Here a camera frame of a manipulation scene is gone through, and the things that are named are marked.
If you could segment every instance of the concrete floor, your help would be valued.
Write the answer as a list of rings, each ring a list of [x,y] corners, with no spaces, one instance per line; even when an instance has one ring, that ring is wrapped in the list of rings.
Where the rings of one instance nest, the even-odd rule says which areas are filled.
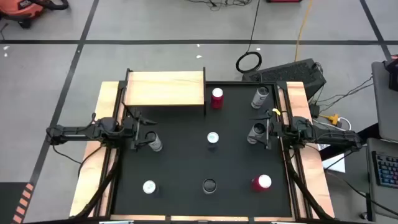
[[[0,27],[9,23],[3,31],[6,40],[0,41],[0,142],[4,147],[0,182],[29,182],[50,122],[86,124],[101,82],[122,80],[128,67],[134,71],[206,67],[208,80],[241,79],[234,64],[248,47],[257,1],[217,12],[184,0],[69,2],[69,10],[47,12],[29,30],[14,21],[0,21]],[[375,35],[361,2],[368,5],[381,38]],[[263,44],[253,44],[251,50],[260,49],[262,68],[294,60],[294,40],[307,6],[308,0],[300,4],[261,0],[253,39]],[[327,80],[321,99],[346,93],[368,79],[371,63],[385,60],[386,49],[398,53],[397,8],[396,0],[314,0],[302,35],[308,41],[300,46],[298,57],[321,63]],[[249,68],[255,61],[248,57],[242,63]],[[58,100],[63,87],[69,88],[65,101]],[[54,113],[57,105],[62,109],[59,116]],[[341,100],[325,113],[349,119],[355,131],[374,124],[373,88]],[[85,143],[58,148],[81,160]],[[69,214],[78,166],[52,150],[44,155],[25,222],[63,219]],[[364,200],[347,186],[328,181],[336,216],[358,221]],[[378,220],[398,223],[383,217]]]

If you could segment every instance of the wooden board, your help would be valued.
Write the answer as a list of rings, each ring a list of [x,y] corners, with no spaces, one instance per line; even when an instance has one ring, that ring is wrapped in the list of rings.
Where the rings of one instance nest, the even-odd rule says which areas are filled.
[[[303,83],[287,82],[287,93],[289,95],[292,116],[301,116],[303,118],[309,119],[312,122]],[[282,104],[285,101],[283,98],[281,98],[280,102]],[[310,145],[315,149],[318,149],[316,144]],[[331,217],[334,217],[335,214],[330,200],[329,188],[326,182],[325,173],[323,171],[322,160],[319,152],[314,148],[306,146],[300,150],[307,189],[311,192],[315,200],[324,209],[324,211]],[[299,208],[300,213],[302,214],[301,209],[304,208],[302,208],[303,197],[301,193],[298,194],[298,200],[299,205],[301,204]],[[313,218],[318,218],[317,214],[313,210],[312,216]]]
[[[131,72],[125,104],[204,105],[203,71]]]
[[[99,91],[98,101],[95,108],[96,119],[113,115],[119,82],[103,82]],[[98,141],[90,141],[85,149],[86,158],[100,146]],[[80,176],[76,185],[70,216],[76,215],[83,210],[93,197],[100,184],[102,166],[105,158],[105,147],[93,154],[81,168]]]

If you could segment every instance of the black mat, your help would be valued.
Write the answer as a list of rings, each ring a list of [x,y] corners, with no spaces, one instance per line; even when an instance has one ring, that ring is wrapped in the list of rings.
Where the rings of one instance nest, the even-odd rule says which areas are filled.
[[[0,223],[11,223],[26,182],[0,183]]]
[[[206,91],[208,101],[214,87]],[[248,118],[273,108],[272,95],[255,110],[251,100],[256,87],[221,88],[223,109],[208,109],[206,118],[203,110],[193,107],[142,109],[146,118],[159,122],[151,129],[159,134],[164,148],[159,153],[149,147],[137,153],[124,151],[113,214],[291,217],[278,140],[273,140],[273,150],[246,141],[255,123]],[[206,148],[207,134],[212,131],[220,136],[216,152]],[[251,179],[260,174],[272,179],[267,192],[251,189]],[[212,195],[202,191],[201,184],[207,178],[218,184]],[[160,185],[158,197],[142,191],[147,180]]]

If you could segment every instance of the black floor stripe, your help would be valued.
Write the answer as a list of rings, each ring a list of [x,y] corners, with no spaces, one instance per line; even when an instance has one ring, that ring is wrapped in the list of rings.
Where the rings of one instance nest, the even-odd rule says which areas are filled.
[[[249,44],[250,40],[0,40],[0,44],[97,44],[97,45],[168,45],[168,44]],[[296,40],[253,40],[252,44],[295,45]],[[301,40],[300,45],[398,45],[398,40]]]
[[[88,31],[90,29],[90,25],[93,22],[94,14],[98,5],[99,0],[94,0],[93,5],[91,6],[90,13],[88,14],[88,18],[85,24],[85,27],[83,29],[83,33],[81,34],[80,40],[85,40],[87,38]],[[75,70],[77,67],[77,64],[80,59],[81,52],[83,50],[83,41],[80,41],[78,44],[78,47],[76,49],[75,55],[73,56],[68,75],[65,79],[65,83],[63,84],[62,91],[60,94],[60,97],[58,99],[58,103],[55,107],[54,114],[52,116],[50,126],[55,126],[58,123],[58,120],[60,119],[61,115],[61,110],[63,108],[63,105],[65,104],[65,100],[67,98],[68,90],[70,88],[70,84],[72,83],[72,78],[75,74]],[[43,145],[40,150],[39,158],[36,161],[36,165],[34,167],[32,177],[30,177],[30,183],[32,183],[34,186],[37,185],[37,181],[39,180],[40,173],[42,171],[43,165],[44,165],[44,160],[47,156],[47,153],[49,151],[49,146],[50,144],[47,142],[46,137],[44,137]]]
[[[376,35],[377,40],[380,42],[380,46],[381,49],[383,50],[384,56],[386,57],[387,60],[390,60],[391,59],[390,51],[388,50],[388,47],[383,39],[383,36],[381,35],[379,28],[377,27],[376,21],[374,20],[371,11],[369,10],[368,4],[366,4],[365,0],[360,0],[360,2],[363,7],[363,10],[365,11],[366,17],[368,18],[371,24],[373,32]]]

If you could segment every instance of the yellow clip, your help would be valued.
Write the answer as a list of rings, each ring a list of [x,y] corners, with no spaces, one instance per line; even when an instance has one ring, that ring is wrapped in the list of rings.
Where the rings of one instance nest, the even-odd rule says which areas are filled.
[[[277,108],[272,109],[272,111],[275,112],[277,115],[280,116],[280,112],[279,112],[279,110],[278,110]]]

